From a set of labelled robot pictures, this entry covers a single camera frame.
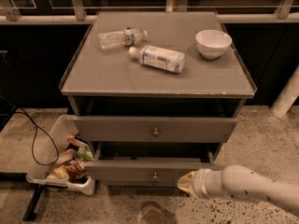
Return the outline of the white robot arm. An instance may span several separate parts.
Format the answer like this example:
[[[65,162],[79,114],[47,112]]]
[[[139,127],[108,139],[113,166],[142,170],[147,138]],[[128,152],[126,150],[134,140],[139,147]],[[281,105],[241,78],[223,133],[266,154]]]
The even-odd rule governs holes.
[[[298,73],[271,106],[247,106],[224,146],[219,171],[201,168],[178,181],[193,197],[270,203],[299,217]]]

